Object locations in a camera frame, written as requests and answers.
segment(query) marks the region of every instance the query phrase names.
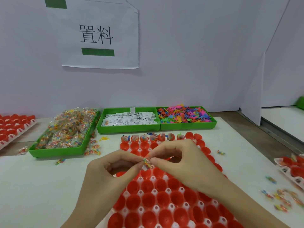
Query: paper sign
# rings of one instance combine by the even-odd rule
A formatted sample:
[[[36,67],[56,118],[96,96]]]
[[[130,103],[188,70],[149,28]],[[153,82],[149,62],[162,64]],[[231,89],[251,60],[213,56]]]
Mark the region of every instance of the paper sign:
[[[139,11],[129,3],[45,3],[62,66],[139,68]]]

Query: green plastic tray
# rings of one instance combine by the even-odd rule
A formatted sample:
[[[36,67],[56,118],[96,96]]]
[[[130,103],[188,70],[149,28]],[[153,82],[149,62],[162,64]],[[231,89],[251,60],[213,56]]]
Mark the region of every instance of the green plastic tray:
[[[297,107],[304,110],[304,96],[300,97],[297,100]]]
[[[85,136],[85,139],[83,140],[83,143],[81,146],[78,147],[71,147],[71,148],[58,148],[58,149],[35,149],[36,143],[34,143],[29,148],[29,153],[33,157],[55,157],[55,156],[65,156],[65,155],[81,155],[85,152],[85,149],[87,148],[91,134],[95,130],[95,127],[97,125],[98,118],[100,116],[100,111],[97,111],[97,114],[91,123],[91,126],[89,127],[89,130]]]
[[[157,107],[156,110],[158,110],[159,108],[168,108],[168,106]],[[207,114],[211,117],[211,122],[161,123],[161,130],[205,130],[205,129],[213,129],[215,127],[215,125],[217,124],[217,121],[210,115],[210,113],[207,112]]]
[[[104,133],[126,133],[126,132],[146,132],[159,131],[161,121],[159,120],[155,107],[135,107],[135,112],[153,112],[157,122],[155,125],[133,125],[133,126],[101,126],[106,114],[130,112],[130,108],[106,108],[103,110],[97,124],[97,131],[100,134]]]

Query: white table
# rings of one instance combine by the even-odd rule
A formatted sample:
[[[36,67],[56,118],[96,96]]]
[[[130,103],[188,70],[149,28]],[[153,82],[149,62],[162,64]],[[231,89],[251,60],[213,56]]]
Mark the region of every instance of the white table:
[[[285,222],[291,228],[304,224],[304,211],[295,206],[289,213],[276,211],[261,189],[274,191],[295,189],[275,166],[255,149],[223,119],[213,130],[192,131],[203,136],[206,146],[212,151],[228,178],[256,200],[264,208]],[[121,134],[108,135],[110,140],[101,141],[102,156],[119,148]],[[226,152],[225,156],[216,153]],[[25,156],[0,158],[0,224],[1,228],[54,228],[60,227],[72,212],[85,175],[87,164],[98,158],[96,155],[68,158],[55,166],[54,159],[35,159],[29,153]],[[270,183],[265,176],[278,181]],[[101,222],[98,227],[106,227]]]
[[[261,116],[304,142],[304,110],[297,107],[264,108]]]

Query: hand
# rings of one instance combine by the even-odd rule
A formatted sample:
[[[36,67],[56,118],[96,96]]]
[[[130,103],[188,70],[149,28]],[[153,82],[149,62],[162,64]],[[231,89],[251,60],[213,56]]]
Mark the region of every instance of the hand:
[[[143,158],[117,150],[88,164],[76,207],[64,227],[96,227],[143,166]],[[114,174],[126,171],[120,177]]]
[[[189,188],[210,197],[228,181],[190,139],[165,141],[154,148],[149,157],[156,167],[173,175]]]

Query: tabletop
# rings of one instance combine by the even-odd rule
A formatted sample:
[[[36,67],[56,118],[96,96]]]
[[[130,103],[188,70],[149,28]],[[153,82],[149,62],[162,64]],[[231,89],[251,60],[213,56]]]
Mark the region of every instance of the tabletop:
[[[276,211],[260,190],[290,189],[298,193],[302,200],[304,193],[296,189],[271,161],[223,119],[219,117],[215,119],[218,123],[214,129],[192,132],[203,136],[206,146],[211,149],[211,155],[223,167],[223,173],[288,226],[302,227],[303,209],[295,205],[288,213]],[[188,131],[172,133],[177,135],[180,132],[186,134]],[[119,149],[122,135],[140,135],[140,133],[96,134],[97,141],[102,136],[110,138],[99,142],[101,157]],[[226,155],[217,154],[217,150],[225,152]],[[60,227],[75,207],[88,163],[98,157],[100,156],[67,157],[67,160],[58,166],[55,162],[60,157],[36,159],[29,153],[24,156],[0,157],[1,227]],[[277,180],[277,185],[266,180],[265,176]],[[106,227],[106,219],[98,227]]]

